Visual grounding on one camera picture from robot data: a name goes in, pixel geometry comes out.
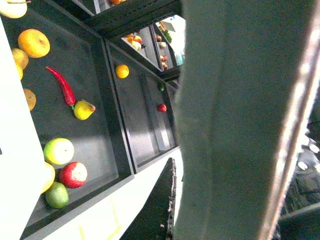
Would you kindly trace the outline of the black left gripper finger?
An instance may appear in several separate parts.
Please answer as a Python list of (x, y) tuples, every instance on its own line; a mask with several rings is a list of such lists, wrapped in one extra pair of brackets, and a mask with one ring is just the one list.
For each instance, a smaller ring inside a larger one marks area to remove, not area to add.
[(170, 157), (144, 206), (120, 238), (122, 240), (172, 240), (176, 188), (176, 162)]

